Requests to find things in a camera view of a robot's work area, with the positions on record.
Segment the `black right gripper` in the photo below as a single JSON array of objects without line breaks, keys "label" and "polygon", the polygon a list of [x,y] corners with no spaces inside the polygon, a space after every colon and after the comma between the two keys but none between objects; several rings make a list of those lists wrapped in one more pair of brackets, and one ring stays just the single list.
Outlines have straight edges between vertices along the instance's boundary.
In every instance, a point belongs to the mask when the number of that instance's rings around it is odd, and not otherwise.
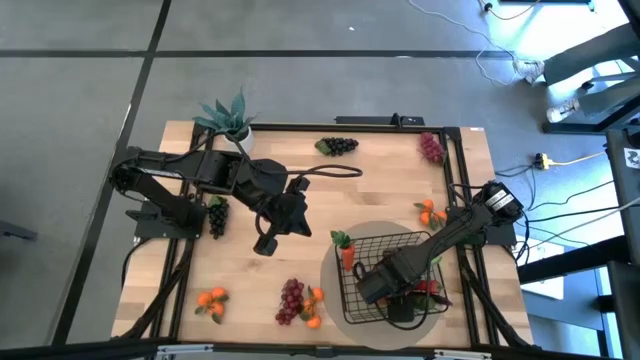
[{"label": "black right gripper", "polygon": [[391,252],[366,270],[355,263],[356,288],[366,304],[389,296],[400,296],[419,280],[419,267],[404,252]]}]

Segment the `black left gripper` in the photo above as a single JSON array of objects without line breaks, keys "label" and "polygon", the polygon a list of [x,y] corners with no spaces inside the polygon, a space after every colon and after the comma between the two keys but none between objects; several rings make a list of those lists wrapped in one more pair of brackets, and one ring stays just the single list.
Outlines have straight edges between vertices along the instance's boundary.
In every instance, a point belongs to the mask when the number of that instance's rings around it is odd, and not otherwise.
[{"label": "black left gripper", "polygon": [[304,192],[310,181],[299,175],[292,179],[285,191],[270,198],[261,208],[259,215],[269,222],[266,235],[289,235],[291,233],[310,237],[312,231],[306,220],[308,209]]}]

